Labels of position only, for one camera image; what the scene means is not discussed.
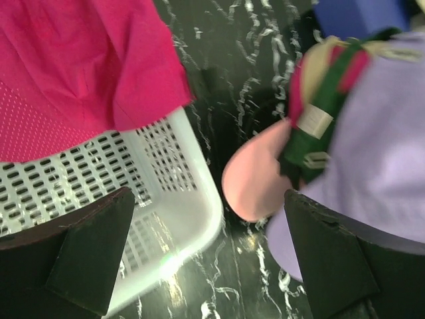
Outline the light pink baseball cap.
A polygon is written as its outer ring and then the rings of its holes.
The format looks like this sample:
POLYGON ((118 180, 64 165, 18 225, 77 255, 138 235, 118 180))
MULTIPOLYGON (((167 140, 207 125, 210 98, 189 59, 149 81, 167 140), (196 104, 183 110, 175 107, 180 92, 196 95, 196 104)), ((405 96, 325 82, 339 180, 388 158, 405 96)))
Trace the light pink baseball cap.
POLYGON ((280 174, 278 156, 288 142, 291 122, 284 118, 248 140, 231 157, 222 175, 230 208, 243 220, 257 222, 273 215, 293 187, 280 174))

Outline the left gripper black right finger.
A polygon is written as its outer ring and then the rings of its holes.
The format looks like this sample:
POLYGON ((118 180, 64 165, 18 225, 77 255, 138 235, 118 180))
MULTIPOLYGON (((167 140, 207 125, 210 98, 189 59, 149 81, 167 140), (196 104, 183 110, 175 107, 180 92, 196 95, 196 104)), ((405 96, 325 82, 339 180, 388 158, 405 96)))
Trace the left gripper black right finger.
POLYGON ((424 244, 287 191, 284 205, 314 318, 423 318, 424 244))

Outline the white plastic basket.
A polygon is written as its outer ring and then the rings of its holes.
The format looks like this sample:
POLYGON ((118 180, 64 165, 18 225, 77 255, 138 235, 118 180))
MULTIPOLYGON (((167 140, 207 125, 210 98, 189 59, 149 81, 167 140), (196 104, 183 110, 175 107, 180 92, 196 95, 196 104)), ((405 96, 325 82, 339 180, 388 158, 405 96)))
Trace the white plastic basket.
POLYGON ((223 208, 184 110, 60 154, 1 164, 1 234, 50 221, 121 187, 135 195, 109 315, 174 275, 220 231, 223 208))

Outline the beige baseball cap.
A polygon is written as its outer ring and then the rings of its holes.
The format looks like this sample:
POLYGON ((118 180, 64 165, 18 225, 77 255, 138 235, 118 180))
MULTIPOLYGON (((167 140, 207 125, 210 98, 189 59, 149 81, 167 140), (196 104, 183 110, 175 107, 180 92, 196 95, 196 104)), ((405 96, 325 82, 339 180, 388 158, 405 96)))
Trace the beige baseball cap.
MULTIPOLYGON (((313 98, 330 66, 348 48, 349 43, 335 36, 327 37, 313 45, 300 60, 290 82, 290 106, 293 110, 303 110, 313 98)), ((348 92, 366 69, 372 57, 385 46, 384 41, 368 41, 349 63, 343 79, 337 85, 342 92, 348 92)))

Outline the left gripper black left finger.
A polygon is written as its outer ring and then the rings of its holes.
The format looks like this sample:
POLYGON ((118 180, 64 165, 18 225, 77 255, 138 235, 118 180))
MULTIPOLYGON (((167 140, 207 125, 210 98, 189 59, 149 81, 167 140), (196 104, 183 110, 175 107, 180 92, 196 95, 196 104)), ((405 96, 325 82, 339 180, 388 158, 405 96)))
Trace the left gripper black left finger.
POLYGON ((122 187, 1 238, 2 318, 101 318, 108 312, 133 217, 122 187))

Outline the lavender baseball cap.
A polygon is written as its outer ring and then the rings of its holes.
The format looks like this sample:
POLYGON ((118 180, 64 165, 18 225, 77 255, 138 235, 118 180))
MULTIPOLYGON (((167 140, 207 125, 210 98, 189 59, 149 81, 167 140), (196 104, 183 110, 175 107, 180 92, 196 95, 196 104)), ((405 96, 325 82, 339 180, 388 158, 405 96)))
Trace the lavender baseball cap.
POLYGON ((372 59, 345 101, 328 154, 303 195, 424 241, 424 31, 393 36, 372 59))

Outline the dark green cap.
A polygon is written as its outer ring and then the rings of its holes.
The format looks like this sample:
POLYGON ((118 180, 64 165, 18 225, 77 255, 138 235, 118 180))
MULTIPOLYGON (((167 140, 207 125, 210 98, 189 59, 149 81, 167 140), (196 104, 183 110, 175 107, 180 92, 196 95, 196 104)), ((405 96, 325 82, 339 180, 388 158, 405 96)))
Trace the dark green cap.
POLYGON ((312 101, 303 109, 296 127, 291 128, 289 140, 279 155, 280 173, 290 179, 294 189, 313 181, 325 169, 335 125, 345 101, 376 55, 371 58, 352 89, 348 93, 340 93, 337 85, 345 73, 344 68, 348 66, 349 59, 366 42, 384 41, 386 46, 400 32, 400 29, 390 27, 365 39, 350 38, 345 41, 349 43, 348 48, 330 66, 312 101))

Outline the magenta baseball cap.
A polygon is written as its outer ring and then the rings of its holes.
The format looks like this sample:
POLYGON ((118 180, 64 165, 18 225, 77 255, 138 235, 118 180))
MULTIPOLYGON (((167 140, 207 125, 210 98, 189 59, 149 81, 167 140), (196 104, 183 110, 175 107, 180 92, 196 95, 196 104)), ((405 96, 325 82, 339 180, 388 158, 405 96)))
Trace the magenta baseball cap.
MULTIPOLYGON (((346 49, 340 44, 316 44, 301 58, 290 80, 288 118, 293 128, 303 109, 310 104, 329 67, 346 49)), ((345 73, 337 85, 340 93, 348 93, 369 63, 369 55, 361 50, 349 59, 345 73)))

